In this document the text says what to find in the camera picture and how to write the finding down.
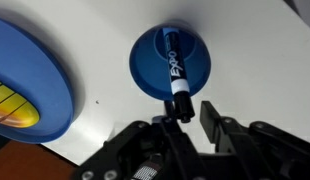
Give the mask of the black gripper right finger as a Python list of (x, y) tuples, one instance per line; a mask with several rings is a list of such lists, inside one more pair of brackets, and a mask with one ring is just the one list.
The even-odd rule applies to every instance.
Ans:
[(218, 180), (259, 180), (260, 155), (252, 139), (233, 118), (222, 117), (209, 101), (201, 103), (200, 123), (215, 153), (204, 158)]

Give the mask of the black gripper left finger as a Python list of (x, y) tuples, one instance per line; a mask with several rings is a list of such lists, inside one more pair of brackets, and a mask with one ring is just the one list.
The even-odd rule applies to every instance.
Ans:
[(165, 101), (164, 114), (152, 119), (152, 133), (163, 160), (155, 180), (208, 180), (199, 154), (178, 124), (172, 101)]

